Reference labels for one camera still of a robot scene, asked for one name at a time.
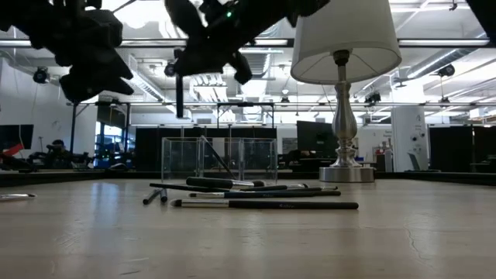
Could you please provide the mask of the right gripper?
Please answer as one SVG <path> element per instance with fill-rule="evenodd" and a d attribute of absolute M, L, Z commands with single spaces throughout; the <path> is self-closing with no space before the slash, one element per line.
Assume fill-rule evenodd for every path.
<path fill-rule="evenodd" d="M 195 60 L 181 56 L 175 60 L 174 73 L 178 76 L 222 73 L 226 64 L 235 70 L 235 79 L 245 84 L 253 77 L 248 60 L 239 49 L 253 43 L 252 36 L 200 36 L 195 39 Z"/>

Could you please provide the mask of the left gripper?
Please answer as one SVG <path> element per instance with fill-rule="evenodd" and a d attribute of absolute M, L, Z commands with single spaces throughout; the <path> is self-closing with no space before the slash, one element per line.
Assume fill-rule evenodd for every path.
<path fill-rule="evenodd" d="M 122 23 L 111 11 L 53 7 L 49 13 L 35 19 L 34 23 L 35 29 L 29 34 L 31 46 L 48 49 L 60 66 L 95 60 L 92 76 L 97 80 L 80 79 L 72 75 L 60 79 L 67 100 L 79 104 L 103 91 L 123 95 L 134 92 L 121 79 L 130 80 L 133 74 L 112 48 L 122 42 Z"/>

